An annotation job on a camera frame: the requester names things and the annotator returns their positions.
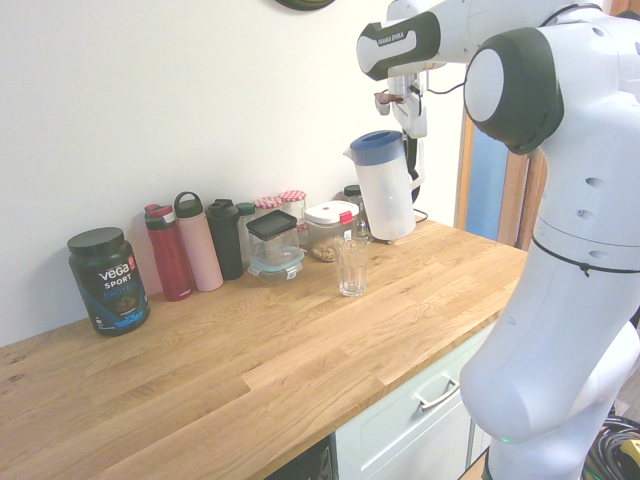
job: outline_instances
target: dishwasher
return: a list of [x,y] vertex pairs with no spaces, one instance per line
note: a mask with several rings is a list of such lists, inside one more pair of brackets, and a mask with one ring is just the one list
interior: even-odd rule
[[321,440],[265,480],[337,480],[332,443],[332,437]]

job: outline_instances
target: drawer handle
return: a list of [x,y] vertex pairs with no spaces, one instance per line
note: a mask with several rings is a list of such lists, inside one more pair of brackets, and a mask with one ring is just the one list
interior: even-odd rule
[[449,386],[452,386],[452,388],[450,388],[449,390],[444,392],[442,395],[440,395],[438,398],[436,398],[432,402],[428,402],[424,398],[422,398],[419,394],[416,394],[415,395],[416,400],[420,400],[420,409],[423,412],[426,412],[427,410],[429,410],[429,409],[431,409],[431,408],[433,408],[435,406],[440,405],[441,403],[443,403],[448,398],[451,398],[454,393],[456,393],[458,390],[460,390],[460,383],[455,381],[453,378],[449,379],[449,382],[447,383],[447,388]]

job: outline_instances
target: protein powder container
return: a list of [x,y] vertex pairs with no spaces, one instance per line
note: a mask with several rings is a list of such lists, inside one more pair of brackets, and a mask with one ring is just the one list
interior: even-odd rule
[[97,228],[67,242],[69,265],[96,332],[116,337],[149,317],[149,302],[131,244],[116,227]]

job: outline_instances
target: white pitcher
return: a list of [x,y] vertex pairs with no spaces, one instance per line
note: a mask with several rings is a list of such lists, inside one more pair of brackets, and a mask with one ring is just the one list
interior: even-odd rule
[[[371,234],[379,240],[391,241],[411,233],[416,226],[411,191],[422,183],[424,175],[420,171],[412,181],[402,133],[391,130],[369,133],[353,141],[344,154],[356,166]],[[419,170],[421,157],[419,151]]]

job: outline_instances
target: black lid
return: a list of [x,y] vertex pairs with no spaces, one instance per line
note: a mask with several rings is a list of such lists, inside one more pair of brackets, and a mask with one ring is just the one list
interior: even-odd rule
[[176,216],[171,205],[152,203],[144,207],[144,222],[147,230],[167,230],[176,224]]
[[244,202],[236,205],[238,210],[240,210],[240,215],[253,215],[256,213],[256,206],[253,203]]
[[67,248],[74,255],[103,255],[124,243],[124,233],[117,227],[96,228],[69,239]]
[[233,207],[233,201],[229,200],[228,198],[216,198],[214,200],[215,203],[220,203],[222,205],[224,205],[225,207]]
[[296,228],[298,219],[281,210],[274,210],[266,215],[251,220],[247,229],[260,240],[269,241],[282,232]]
[[355,195],[362,195],[362,192],[360,191],[360,185],[347,185],[346,187],[344,187],[342,193],[344,193],[344,196],[347,198],[353,197]]
[[207,218],[216,225],[235,225],[240,218],[240,211],[231,200],[216,200],[209,205]]
[[[180,200],[185,195],[193,195],[193,200],[185,200],[181,202]],[[178,195],[175,202],[173,202],[173,208],[175,209],[178,218],[191,218],[204,212],[200,197],[193,192],[182,192]]]

